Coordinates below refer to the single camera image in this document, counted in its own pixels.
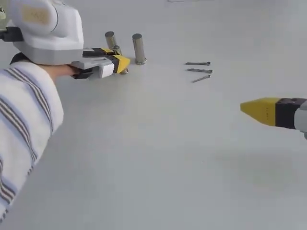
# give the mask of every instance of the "metal pin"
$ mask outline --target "metal pin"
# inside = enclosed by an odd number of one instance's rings
[[[113,49],[113,47],[116,46],[117,44],[114,32],[113,31],[106,32],[105,37],[108,48]]]
[[[198,82],[198,81],[201,81],[201,80],[204,80],[204,79],[208,79],[208,78],[210,78],[210,77],[211,77],[211,75],[208,75],[208,76],[205,76],[205,77],[202,77],[202,78],[198,78],[198,79],[196,79],[196,80],[193,80],[192,83],[196,83],[196,82]]]
[[[114,53],[115,53],[116,55],[121,55],[121,56],[123,56],[123,54],[122,54],[122,52],[121,52],[121,50],[120,50],[120,47],[119,47],[118,45],[113,46],[113,51],[114,51]],[[127,68],[125,68],[122,72],[120,72],[120,74],[122,74],[122,75],[127,74],[127,73],[129,73],[129,71],[128,71]]]
[[[141,34],[134,34],[132,36],[134,52],[135,52],[135,63],[137,65],[144,65],[147,61],[144,54],[144,44]]]
[[[204,66],[209,66],[211,65],[211,62],[187,62],[186,65],[204,65]]]
[[[213,70],[206,70],[206,69],[187,69],[187,71],[191,72],[201,72],[201,73],[213,73]]]

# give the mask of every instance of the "striped shirt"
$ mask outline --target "striped shirt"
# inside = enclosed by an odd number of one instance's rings
[[[63,121],[57,89],[29,62],[0,69],[0,223]]]

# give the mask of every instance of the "white table surface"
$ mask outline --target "white table surface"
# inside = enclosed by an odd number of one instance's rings
[[[87,46],[112,30],[132,58],[141,33],[148,62],[58,81],[64,124],[1,229],[306,230],[307,141],[239,108],[307,96],[306,0],[70,3]]]

